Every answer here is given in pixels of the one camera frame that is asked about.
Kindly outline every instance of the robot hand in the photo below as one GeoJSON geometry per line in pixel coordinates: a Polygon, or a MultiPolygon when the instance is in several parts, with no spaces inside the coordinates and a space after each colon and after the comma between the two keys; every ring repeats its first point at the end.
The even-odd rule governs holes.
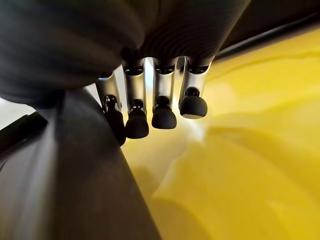
{"type": "Polygon", "coordinates": [[[154,59],[152,126],[173,129],[174,71],[185,57],[180,114],[207,114],[210,64],[250,0],[12,0],[0,3],[0,97],[50,108],[64,90],[97,84],[123,144],[149,133],[144,58],[154,59]],[[114,69],[123,66],[123,123],[114,69]]]}

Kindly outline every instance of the yellow cloth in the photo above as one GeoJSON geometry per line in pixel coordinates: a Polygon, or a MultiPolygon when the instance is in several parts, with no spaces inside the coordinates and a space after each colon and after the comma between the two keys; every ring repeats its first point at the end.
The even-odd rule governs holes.
{"type": "Polygon", "coordinates": [[[164,240],[320,239],[319,39],[309,29],[213,64],[208,116],[127,141],[164,240]]]}

